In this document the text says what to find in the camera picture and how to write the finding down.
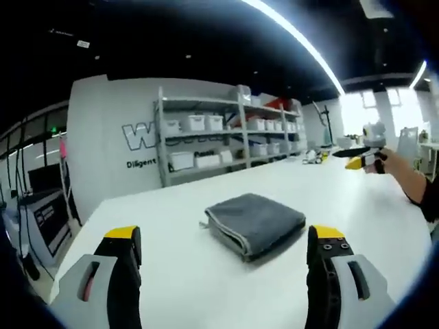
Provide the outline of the person's right hand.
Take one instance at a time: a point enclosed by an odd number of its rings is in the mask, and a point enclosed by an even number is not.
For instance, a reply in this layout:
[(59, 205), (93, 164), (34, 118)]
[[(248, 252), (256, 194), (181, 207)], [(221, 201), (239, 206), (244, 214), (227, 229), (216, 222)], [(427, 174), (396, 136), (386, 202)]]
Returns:
[(383, 148), (375, 155), (375, 161), (364, 167), (366, 173), (393, 174), (400, 165), (400, 157), (388, 148)]

